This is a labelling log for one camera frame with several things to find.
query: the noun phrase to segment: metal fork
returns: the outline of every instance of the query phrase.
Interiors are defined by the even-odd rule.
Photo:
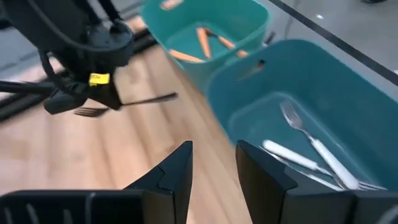
[[[148,99],[148,100],[141,100],[141,101],[136,101],[136,102],[132,102],[132,103],[126,103],[126,104],[123,104],[123,106],[139,105],[139,104],[145,104],[145,103],[161,103],[161,102],[174,100],[177,97],[178,97],[177,93],[169,93],[167,95],[159,96],[159,97],[156,97],[156,98],[151,98],[151,99]],[[89,117],[89,118],[97,118],[97,117],[100,117],[100,116],[104,115],[105,112],[108,112],[109,110],[110,110],[110,108],[86,108],[86,107],[82,107],[82,108],[78,108],[73,113],[75,115],[79,115],[79,116],[86,116],[86,117]]]
[[[303,132],[308,140],[310,140],[311,145],[317,150],[319,155],[325,160],[325,162],[330,166],[333,172],[338,176],[338,178],[344,183],[344,185],[351,190],[362,189],[359,181],[347,170],[347,168],[326,148],[325,145],[318,139],[311,136],[304,129],[304,123],[300,116],[296,113],[293,105],[290,101],[284,101],[280,104],[282,114],[284,115],[287,123],[294,129]]]

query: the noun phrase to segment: white-handled knife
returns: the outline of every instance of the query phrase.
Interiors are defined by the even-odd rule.
[[[315,161],[312,161],[297,152],[291,151],[280,144],[277,144],[271,140],[265,140],[262,142],[262,146],[264,149],[268,150],[269,152],[278,155],[282,158],[285,158],[289,161],[292,161],[300,166],[304,166],[313,171],[319,171],[326,175],[331,175],[326,169],[320,167]]]
[[[277,156],[277,155],[271,153],[270,151],[268,151],[267,149],[263,148],[262,146],[259,146],[259,148],[261,148],[262,150],[264,150],[266,153],[268,153],[269,155],[271,155],[273,158],[275,158],[275,159],[278,160],[279,162],[281,162],[281,163],[287,165],[288,167],[292,168],[293,170],[296,170],[296,169],[294,169],[293,167],[291,167],[286,161],[284,161],[281,157],[279,157],[279,156]],[[319,178],[319,177],[316,177],[316,176],[314,176],[314,175],[312,175],[312,174],[306,174],[306,173],[304,173],[304,172],[302,172],[302,171],[299,171],[299,170],[296,170],[296,171],[299,172],[299,173],[301,173],[301,174],[303,174],[303,175],[305,175],[305,176],[307,176],[308,178],[311,178],[311,179],[313,179],[313,180],[315,180],[315,181],[317,181],[317,182],[319,182],[319,183],[321,183],[321,184],[323,184],[323,185],[325,185],[325,186],[327,186],[327,187],[333,189],[333,190],[337,190],[337,191],[342,191],[342,190],[344,190],[344,189],[342,189],[341,187],[338,187],[338,186],[336,186],[336,185],[334,185],[334,184],[331,184],[331,183],[329,183],[329,182],[327,182],[327,181],[325,181],[325,180],[323,180],[323,179],[321,179],[321,178]]]

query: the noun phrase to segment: wooden table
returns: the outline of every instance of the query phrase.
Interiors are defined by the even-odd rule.
[[[129,25],[135,30],[144,26],[139,19]],[[123,102],[171,91],[178,92],[179,99],[126,107],[98,119],[71,111],[51,116],[40,106],[0,125],[0,194],[19,189],[121,189],[192,140],[188,223],[251,223],[233,146],[204,97],[160,46],[134,56],[118,70],[116,83]]]

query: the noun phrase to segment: teal plastic container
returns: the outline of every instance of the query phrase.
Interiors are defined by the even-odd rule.
[[[235,58],[238,49],[251,52],[261,47],[269,21],[267,9],[253,0],[183,0],[171,10],[163,10],[162,3],[161,0],[147,1],[141,16],[167,52],[174,49],[206,60],[191,63],[172,57],[200,91],[217,68]],[[232,41],[235,49],[230,50],[216,37],[209,37],[212,58],[206,59],[197,37],[197,27],[210,28]]]
[[[214,74],[206,97],[234,144],[270,139],[327,168],[284,119],[280,103],[289,100],[305,129],[354,176],[398,190],[398,102],[315,44],[270,45]]]

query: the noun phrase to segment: black cable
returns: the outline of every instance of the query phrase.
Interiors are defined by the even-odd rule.
[[[8,105],[11,105],[12,103],[15,103],[18,100],[23,99],[27,95],[27,93],[10,94],[10,96],[0,100],[0,110],[2,110],[3,107],[6,107]]]
[[[27,95],[8,106],[2,107],[0,109],[0,123],[41,104],[48,97],[46,95]]]
[[[64,85],[64,83],[62,82],[62,77],[55,74],[54,69],[51,66],[50,59],[49,59],[49,56],[47,55],[47,52],[39,50],[39,55],[40,55],[40,61],[42,62],[44,72],[47,74],[49,80],[51,82],[53,82],[54,85],[59,90],[63,91],[66,94],[69,94],[75,98],[86,98],[86,96],[81,95],[75,91],[72,91]]]
[[[0,81],[0,91],[8,93],[31,93],[48,94],[53,90],[51,85],[41,85],[39,83],[19,83]]]

